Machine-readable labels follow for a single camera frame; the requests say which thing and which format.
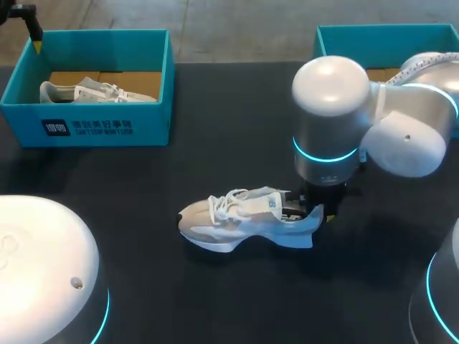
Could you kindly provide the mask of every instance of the gray floor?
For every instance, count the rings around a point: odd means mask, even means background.
[[[303,60],[319,24],[450,22],[458,0],[36,0],[44,29],[171,31],[179,62]],[[0,27],[0,65],[27,39],[20,19]]]

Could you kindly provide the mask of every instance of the shoe sole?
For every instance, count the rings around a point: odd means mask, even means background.
[[[189,242],[209,251],[219,252],[219,253],[229,253],[232,252],[241,242],[244,240],[255,237],[253,235],[247,236],[243,239],[234,240],[233,242],[225,243],[210,243],[210,242],[200,242],[198,240],[192,239],[189,236],[181,233]],[[288,247],[291,249],[310,249],[313,246],[312,233],[302,232],[302,233],[292,233],[292,234],[261,234],[259,237],[264,237],[274,242],[278,246]]]

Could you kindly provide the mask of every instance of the shoelace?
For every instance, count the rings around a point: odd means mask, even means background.
[[[246,217],[243,214],[243,211],[238,209],[237,214],[229,214],[228,210],[231,206],[237,206],[241,204],[242,201],[246,199],[246,196],[237,197],[238,194],[246,192],[245,188],[236,188],[227,193],[226,196],[215,197],[210,196],[209,200],[209,215],[213,224],[216,224],[217,221],[226,221],[228,219],[235,219],[239,221],[248,221],[250,217]]]
[[[122,88],[119,88],[116,85],[110,85],[107,82],[104,82],[102,85],[106,86],[105,96],[107,98],[115,98],[115,102],[127,102],[128,93],[125,92]],[[109,102],[110,99],[100,99],[99,102]]]

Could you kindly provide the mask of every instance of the white robotic arm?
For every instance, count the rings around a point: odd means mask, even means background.
[[[390,173],[422,177],[441,164],[458,116],[459,54],[412,57],[387,83],[355,61],[319,57],[297,72],[295,167],[309,206],[336,213],[359,149]]]

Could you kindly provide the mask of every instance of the shoe box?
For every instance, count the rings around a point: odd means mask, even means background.
[[[312,58],[344,56],[359,63],[369,79],[386,82],[412,56],[422,52],[459,52],[451,24],[370,24],[318,26]],[[459,120],[454,137],[459,137]]]
[[[28,41],[0,111],[23,147],[162,146],[169,142],[174,53],[167,30],[45,31]],[[158,102],[39,104],[39,86],[84,77]]]

